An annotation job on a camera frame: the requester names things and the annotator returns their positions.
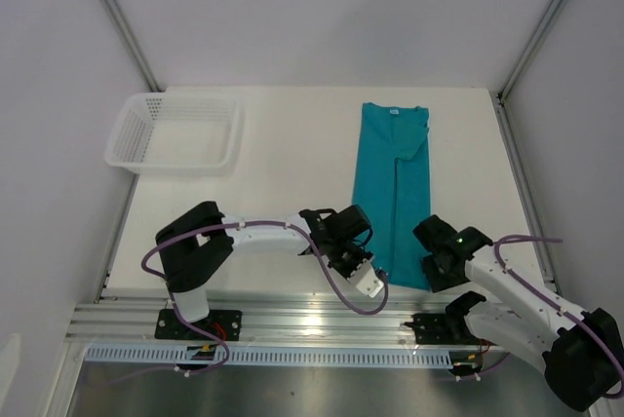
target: white tabletop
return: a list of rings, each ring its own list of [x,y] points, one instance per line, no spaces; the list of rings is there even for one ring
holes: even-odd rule
[[[429,108],[432,212],[460,230],[475,226],[497,239],[527,234],[507,154],[485,89],[429,88],[178,88],[241,97],[244,135],[228,176],[144,175],[132,206],[105,295],[163,296],[161,280],[141,271],[156,233],[202,201],[229,214],[270,218],[301,209],[350,205],[363,102]],[[509,259],[535,280],[532,246],[509,246]],[[150,265],[159,268],[158,256]],[[335,276],[345,292],[353,288]],[[213,292],[325,293],[330,287],[315,258],[283,253],[232,255],[208,283]],[[422,290],[392,287],[391,298],[423,299]]]

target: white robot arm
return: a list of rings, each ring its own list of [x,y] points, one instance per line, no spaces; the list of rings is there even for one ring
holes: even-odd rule
[[[542,282],[530,282],[529,274],[500,255],[501,243],[535,238],[511,236],[494,244],[477,229],[457,232],[436,215],[413,232],[432,253],[422,260],[432,290],[472,281],[497,299],[467,292],[447,305],[446,323],[454,335],[486,339],[529,363],[575,410],[623,394],[607,394],[624,374],[624,348],[613,317],[602,309],[589,313]]]
[[[373,298],[383,289],[384,282],[371,264],[372,253],[355,240],[371,232],[369,221],[357,206],[341,212],[304,209],[283,219],[262,221],[223,214],[215,202],[204,202],[156,235],[157,244],[181,238],[163,248],[160,257],[167,288],[182,317],[197,322],[208,316],[206,283],[232,253],[310,254],[309,240],[297,231],[287,230],[289,226],[302,230],[321,251],[326,265],[364,295]],[[203,227],[212,229],[206,233],[199,231],[198,237],[184,238]]]

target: teal cloth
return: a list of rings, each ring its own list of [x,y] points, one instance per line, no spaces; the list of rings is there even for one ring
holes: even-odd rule
[[[360,147],[353,204],[370,220],[367,251],[390,284],[428,289],[420,267],[428,252],[413,228],[431,215],[429,110],[422,107],[362,106]]]

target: white plastic basket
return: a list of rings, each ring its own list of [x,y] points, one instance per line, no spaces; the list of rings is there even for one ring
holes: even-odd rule
[[[134,173],[223,175],[236,161],[242,132],[238,99],[136,94],[117,117],[104,160]]]

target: white wall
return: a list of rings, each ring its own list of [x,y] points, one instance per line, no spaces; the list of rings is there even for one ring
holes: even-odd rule
[[[508,106],[564,294],[622,333],[623,80],[624,1],[570,0]]]
[[[73,306],[94,290],[129,187],[103,148],[142,90],[98,0],[0,0],[0,344],[22,335],[2,415],[33,416]]]
[[[497,90],[548,0],[120,0],[171,85]]]

